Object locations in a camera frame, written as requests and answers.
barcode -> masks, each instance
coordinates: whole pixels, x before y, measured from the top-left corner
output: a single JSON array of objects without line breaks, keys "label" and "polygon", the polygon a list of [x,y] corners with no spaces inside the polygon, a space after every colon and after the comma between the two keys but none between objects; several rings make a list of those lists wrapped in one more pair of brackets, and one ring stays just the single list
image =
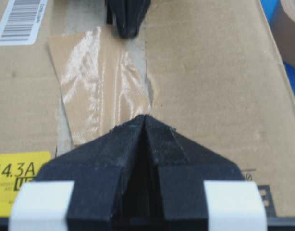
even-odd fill
[{"label": "barcode", "polygon": [[41,0],[15,0],[0,41],[28,41]]},{"label": "barcode", "polygon": [[35,43],[47,0],[9,0],[0,24],[0,46]]}]

blue surface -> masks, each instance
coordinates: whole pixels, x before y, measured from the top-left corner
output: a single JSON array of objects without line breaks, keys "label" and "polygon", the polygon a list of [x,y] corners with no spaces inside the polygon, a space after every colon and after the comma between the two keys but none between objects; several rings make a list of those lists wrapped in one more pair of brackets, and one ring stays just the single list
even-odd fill
[{"label": "blue surface", "polygon": [[[261,0],[261,2],[263,5],[263,8],[264,8],[267,20],[268,20],[268,22],[270,22],[273,12],[274,12],[274,9],[277,4],[277,0]],[[295,70],[287,64],[285,64],[285,69],[286,69],[288,78],[290,80],[290,83],[291,83],[291,86],[292,86],[292,89],[293,89],[293,92],[295,95]]]}]

black plastic part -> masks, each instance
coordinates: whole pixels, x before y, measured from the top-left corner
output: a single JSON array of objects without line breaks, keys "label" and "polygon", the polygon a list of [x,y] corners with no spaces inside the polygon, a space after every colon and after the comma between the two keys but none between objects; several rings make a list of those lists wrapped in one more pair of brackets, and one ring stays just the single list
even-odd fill
[{"label": "black plastic part", "polygon": [[274,207],[271,190],[269,185],[259,185],[258,189],[260,191],[264,191],[264,195],[262,196],[262,200],[266,201],[268,205],[265,205],[266,215],[269,218],[277,217],[276,209]]},{"label": "black plastic part", "polygon": [[[35,180],[75,181],[71,231],[205,231],[203,182],[244,178],[235,163],[140,115],[46,163]],[[295,218],[272,218],[268,230],[295,231]]]},{"label": "black plastic part", "polygon": [[137,36],[151,0],[107,0],[106,3],[107,23],[112,24],[113,16],[115,16],[122,38]]}]

yellow label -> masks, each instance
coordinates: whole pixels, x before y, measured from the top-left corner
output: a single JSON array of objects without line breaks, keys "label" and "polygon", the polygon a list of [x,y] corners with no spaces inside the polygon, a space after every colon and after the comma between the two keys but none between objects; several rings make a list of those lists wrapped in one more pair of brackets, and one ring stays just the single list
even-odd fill
[{"label": "yellow label", "polygon": [[0,217],[10,215],[21,185],[32,181],[50,159],[49,152],[0,155]]}]

white tape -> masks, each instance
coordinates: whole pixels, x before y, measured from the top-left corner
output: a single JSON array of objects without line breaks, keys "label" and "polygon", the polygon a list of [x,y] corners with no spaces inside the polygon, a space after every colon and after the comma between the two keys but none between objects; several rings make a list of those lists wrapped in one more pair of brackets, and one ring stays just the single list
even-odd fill
[{"label": "white tape", "polygon": [[67,231],[73,181],[25,183],[15,200],[9,231]]},{"label": "white tape", "polygon": [[267,218],[253,182],[205,181],[209,231],[267,231]]}]

